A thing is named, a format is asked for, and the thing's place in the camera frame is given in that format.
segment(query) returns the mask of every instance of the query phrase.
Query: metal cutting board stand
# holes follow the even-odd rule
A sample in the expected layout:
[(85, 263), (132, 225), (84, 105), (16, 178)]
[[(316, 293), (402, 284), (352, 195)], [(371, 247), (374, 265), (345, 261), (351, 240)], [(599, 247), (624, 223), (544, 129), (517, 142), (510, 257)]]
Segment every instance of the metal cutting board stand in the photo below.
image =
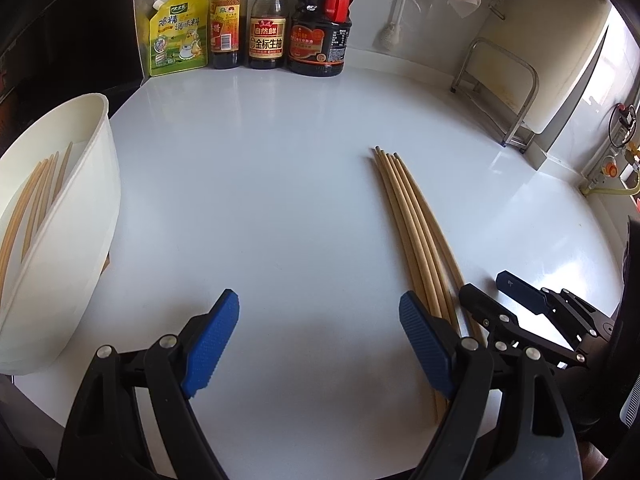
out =
[[(520, 108), (520, 111), (517, 113), (517, 115), (515, 115), (515, 118), (513, 120), (503, 117), (503, 113), (496, 113), (495, 107), (489, 105), (487, 101), (481, 97), (481, 91), (488, 92), (488, 89), (484, 85), (482, 85), (481, 82), (476, 80), (475, 85), (471, 90), (467, 90), (464, 87), (460, 86), (462, 78), (465, 75), (471, 76), (471, 74), (466, 71), (466, 67), (469, 65), (469, 62), (471, 61), (471, 58), (476, 51), (476, 47), (481, 43), (514, 60), (516, 63), (526, 68), (531, 74), (531, 90), (529, 91), (529, 94), (527, 95), (522, 108)], [(500, 45), (494, 43), (493, 41), (487, 40), (486, 38), (476, 38), (466, 51), (465, 61), (462, 64), (462, 68), (460, 69), (458, 76), (454, 79), (453, 84), (451, 85), (451, 92), (458, 93), (467, 98), (476, 106), (477, 109), (482, 112), (482, 114), (486, 118), (489, 119), (488, 122), (489, 126), (491, 126), (493, 130), (492, 133), (495, 132), (497, 134), (497, 140), (502, 146), (510, 144), (511, 146), (516, 146), (517, 148), (519, 148), (521, 153), (524, 153), (527, 151), (527, 148), (530, 146), (536, 135), (525, 127), (524, 117), (527, 115), (529, 109), (531, 108), (531, 105), (533, 104), (533, 101), (536, 99), (539, 88), (540, 78), (538, 76), (538, 72), (536, 72), (536, 69), (533, 68), (529, 63), (516, 56), (513, 52), (510, 52), (509, 50), (506, 50)], [(498, 100), (498, 98), (493, 94), (492, 96), (495, 101)], [(522, 135), (523, 131), (529, 132), (529, 135), (527, 135), (526, 138)]]

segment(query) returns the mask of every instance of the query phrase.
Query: glass bottle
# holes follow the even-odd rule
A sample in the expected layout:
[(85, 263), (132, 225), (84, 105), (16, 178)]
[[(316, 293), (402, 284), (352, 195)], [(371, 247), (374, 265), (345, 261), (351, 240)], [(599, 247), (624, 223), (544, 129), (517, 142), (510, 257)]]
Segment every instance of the glass bottle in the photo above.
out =
[(213, 68), (233, 68), (244, 61), (248, 0), (211, 0), (209, 60)]
[(249, 67), (265, 70), (284, 64), (287, 0), (255, 0), (249, 27)]

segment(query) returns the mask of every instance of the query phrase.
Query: brand logo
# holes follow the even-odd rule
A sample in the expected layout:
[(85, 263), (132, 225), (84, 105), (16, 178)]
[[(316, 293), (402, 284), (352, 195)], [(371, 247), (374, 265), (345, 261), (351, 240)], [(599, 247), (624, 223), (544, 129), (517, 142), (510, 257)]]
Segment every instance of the brand logo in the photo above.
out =
[(170, 14), (180, 14), (182, 12), (186, 12), (188, 8), (189, 8), (189, 4), (188, 3), (184, 3), (184, 4), (180, 4), (180, 5), (172, 5), (171, 7), (169, 7), (169, 13)]

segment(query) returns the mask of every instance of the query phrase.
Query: glossy table surface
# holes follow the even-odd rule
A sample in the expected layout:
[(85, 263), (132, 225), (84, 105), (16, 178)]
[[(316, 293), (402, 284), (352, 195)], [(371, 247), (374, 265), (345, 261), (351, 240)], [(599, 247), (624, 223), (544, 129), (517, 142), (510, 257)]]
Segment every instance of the glossy table surface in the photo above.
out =
[[(354, 68), (324, 80), (202, 69), (147, 82), (111, 124), (122, 174), (111, 265), (62, 355), (16, 378), (62, 424), (98, 346), (146, 348), (232, 288), (238, 326), (191, 401), (229, 478), (414, 467), (435, 428), (398, 321), (410, 285), (377, 144), (404, 158), (467, 281), (497, 296), (508, 269), (607, 314), (618, 302), (618, 264), (578, 191), (501, 148), (444, 89)], [(148, 396), (140, 405), (170, 474)]]

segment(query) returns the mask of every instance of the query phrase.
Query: barcode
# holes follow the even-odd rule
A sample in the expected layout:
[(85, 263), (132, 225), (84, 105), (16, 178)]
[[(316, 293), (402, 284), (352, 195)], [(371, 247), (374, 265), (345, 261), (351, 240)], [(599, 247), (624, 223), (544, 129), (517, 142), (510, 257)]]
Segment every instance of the barcode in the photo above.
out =
[(220, 50), (231, 50), (231, 34), (220, 34)]

